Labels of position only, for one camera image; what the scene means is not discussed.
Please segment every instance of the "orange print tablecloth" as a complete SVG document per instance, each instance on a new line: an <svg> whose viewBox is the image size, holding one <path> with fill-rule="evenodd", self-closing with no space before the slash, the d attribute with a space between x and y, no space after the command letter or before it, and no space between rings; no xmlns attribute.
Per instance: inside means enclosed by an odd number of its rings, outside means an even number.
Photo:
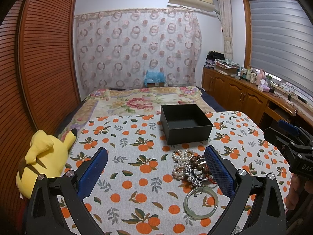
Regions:
<svg viewBox="0 0 313 235"><path fill-rule="evenodd" d="M288 164L276 147L264 140L262 131L240 112L207 113L214 124L210 138L168 146L160 122L160 115L111 116L94 118L86 125L76 141L66 168L76 170L99 147L109 153L104 173L99 177L90 197L84 203L106 235L134 234L207 234L229 202L218 187L217 211L210 218L195 220L183 208L188 182L172 177L175 149L192 149L202 155L213 145L223 158L231 160L236 168L244 168L251 175L273 173L279 183L283 199L287 196L291 174ZM252 195L234 230L239 232L250 213ZM70 230L79 234L59 198L62 212ZM214 199L202 193L191 197L189 206L196 214L211 211Z"/></svg>

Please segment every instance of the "wall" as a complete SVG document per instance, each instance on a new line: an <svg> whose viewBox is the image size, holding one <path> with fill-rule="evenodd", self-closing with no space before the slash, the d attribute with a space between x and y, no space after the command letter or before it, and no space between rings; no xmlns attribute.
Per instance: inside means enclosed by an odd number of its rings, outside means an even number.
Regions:
<svg viewBox="0 0 313 235"><path fill-rule="evenodd" d="M168 0L76 0L75 15L97 12L109 11L126 8L166 8ZM196 85L201 86L202 67L204 65L206 55L210 50L223 52L223 34L221 32L221 23L218 20L215 12L210 15L196 13L202 33L202 48L198 58L196 67ZM81 88L77 62L76 73L79 88Z"/></svg>
<svg viewBox="0 0 313 235"><path fill-rule="evenodd" d="M243 0L230 0L233 17L233 59L240 66L245 62L246 22Z"/></svg>

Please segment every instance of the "stuffed animal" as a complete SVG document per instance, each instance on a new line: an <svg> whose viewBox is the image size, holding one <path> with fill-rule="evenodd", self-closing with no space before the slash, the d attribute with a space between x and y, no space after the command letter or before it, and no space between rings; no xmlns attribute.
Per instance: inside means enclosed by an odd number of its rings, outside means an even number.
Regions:
<svg viewBox="0 0 313 235"><path fill-rule="evenodd" d="M76 129L68 132L64 142L42 130L33 135L30 149L19 162L16 175L16 185L26 198L30 199L39 174L45 174L48 178L61 176L76 137Z"/></svg>

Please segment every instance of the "metal screw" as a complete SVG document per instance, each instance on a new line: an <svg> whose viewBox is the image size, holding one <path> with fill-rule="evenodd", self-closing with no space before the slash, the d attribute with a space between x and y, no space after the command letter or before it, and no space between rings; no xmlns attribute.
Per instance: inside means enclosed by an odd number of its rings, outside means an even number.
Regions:
<svg viewBox="0 0 313 235"><path fill-rule="evenodd" d="M44 174L39 174L37 177L38 180L43 180L43 178L44 178Z"/></svg>
<svg viewBox="0 0 313 235"><path fill-rule="evenodd" d="M247 175L247 172L246 172L244 169L240 169L240 170L238 171L238 173L239 173L240 175L242 175L242 176Z"/></svg>
<svg viewBox="0 0 313 235"><path fill-rule="evenodd" d="M71 176L74 175L74 173L75 173L75 171L69 170L69 171L66 173L66 175L67 175L68 177L71 177Z"/></svg>
<svg viewBox="0 0 313 235"><path fill-rule="evenodd" d="M274 176L273 174L268 174L267 176L268 176L269 179L271 179L271 180L274 180L274 179L275 179L275 176Z"/></svg>

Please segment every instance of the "black ear tip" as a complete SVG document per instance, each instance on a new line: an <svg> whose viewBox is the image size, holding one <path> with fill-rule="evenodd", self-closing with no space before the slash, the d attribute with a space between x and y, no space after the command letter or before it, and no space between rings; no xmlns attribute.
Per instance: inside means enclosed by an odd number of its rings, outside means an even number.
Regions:
<svg viewBox="0 0 313 235"><path fill-rule="evenodd" d="M71 132L74 134L75 137L77 137L77 129L76 128L71 129Z"/></svg>

